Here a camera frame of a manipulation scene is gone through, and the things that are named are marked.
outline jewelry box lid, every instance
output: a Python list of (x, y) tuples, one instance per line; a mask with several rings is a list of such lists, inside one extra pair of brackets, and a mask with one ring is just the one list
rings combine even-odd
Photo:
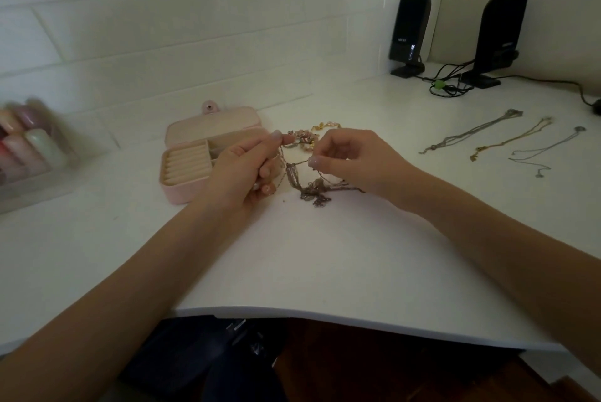
[(259, 114), (250, 106), (205, 113), (170, 124), (165, 134), (165, 146), (169, 148), (260, 125)]

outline white wall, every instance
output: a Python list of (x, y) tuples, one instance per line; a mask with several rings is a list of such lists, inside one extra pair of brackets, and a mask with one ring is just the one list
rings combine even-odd
[[(430, 58), (464, 62), (475, 55), (488, 0), (442, 0)], [(601, 0), (529, 0), (510, 71), (582, 82), (601, 95)]]
[(397, 5), (0, 0), (0, 104), (38, 96), (80, 154), (116, 150), (162, 137), (207, 99), (260, 109), (387, 72)]

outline right hand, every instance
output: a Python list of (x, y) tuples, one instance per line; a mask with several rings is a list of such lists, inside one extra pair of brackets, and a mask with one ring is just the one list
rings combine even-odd
[(424, 172), (407, 162), (371, 130), (329, 130), (316, 144), (309, 166), (361, 190), (408, 208)]

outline black speaker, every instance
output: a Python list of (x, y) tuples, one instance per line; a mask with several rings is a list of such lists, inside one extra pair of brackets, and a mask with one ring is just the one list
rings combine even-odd
[(490, 0), (482, 13), (474, 68), (461, 82), (479, 89), (498, 86), (501, 81), (483, 73), (508, 68), (519, 56), (517, 40), (528, 0)]
[(403, 62), (405, 66), (392, 70), (390, 74), (408, 78), (424, 72), (425, 67), (419, 61), (419, 52), (424, 42), (431, 8), (432, 0), (401, 0), (398, 4), (397, 21), (388, 58)]

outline speaker stand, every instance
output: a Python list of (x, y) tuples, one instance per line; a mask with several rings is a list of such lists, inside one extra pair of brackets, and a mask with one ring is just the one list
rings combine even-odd
[(499, 79), (474, 73), (472, 71), (463, 73), (461, 75), (461, 82), (477, 89), (490, 89), (491, 87), (501, 85), (501, 81)]
[(413, 76), (417, 76), (418, 74), (422, 74), (425, 71), (425, 65), (416, 62), (414, 64), (405, 64), (405, 66), (401, 66), (392, 70), (390, 74), (393, 76), (402, 77), (403, 79), (408, 79)]

